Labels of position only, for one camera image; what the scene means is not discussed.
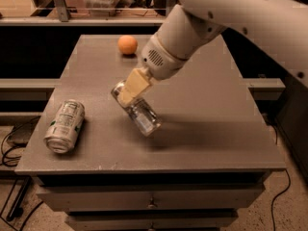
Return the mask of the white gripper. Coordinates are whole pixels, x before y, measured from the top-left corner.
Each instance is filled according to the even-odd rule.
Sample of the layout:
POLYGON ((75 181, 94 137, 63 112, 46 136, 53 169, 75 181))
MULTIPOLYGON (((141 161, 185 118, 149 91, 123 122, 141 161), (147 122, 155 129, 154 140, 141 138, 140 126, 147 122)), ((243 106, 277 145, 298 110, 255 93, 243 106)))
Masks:
POLYGON ((117 97, 117 101, 122 107, 131 105, 152 86, 151 76, 159 81, 168 79, 175 75, 186 63, 186 61, 168 53, 155 35, 149 39, 142 49, 141 61, 148 70, 141 67, 134 68, 131 71, 117 97))

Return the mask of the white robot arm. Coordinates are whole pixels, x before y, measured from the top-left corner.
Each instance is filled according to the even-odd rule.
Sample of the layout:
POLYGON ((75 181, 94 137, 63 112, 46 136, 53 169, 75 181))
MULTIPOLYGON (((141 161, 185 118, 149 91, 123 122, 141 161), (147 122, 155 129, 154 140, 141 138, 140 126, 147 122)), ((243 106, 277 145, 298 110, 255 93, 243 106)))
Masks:
POLYGON ((308 6, 294 0, 179 0, 141 52, 117 102, 127 107, 230 28, 308 86, 308 6))

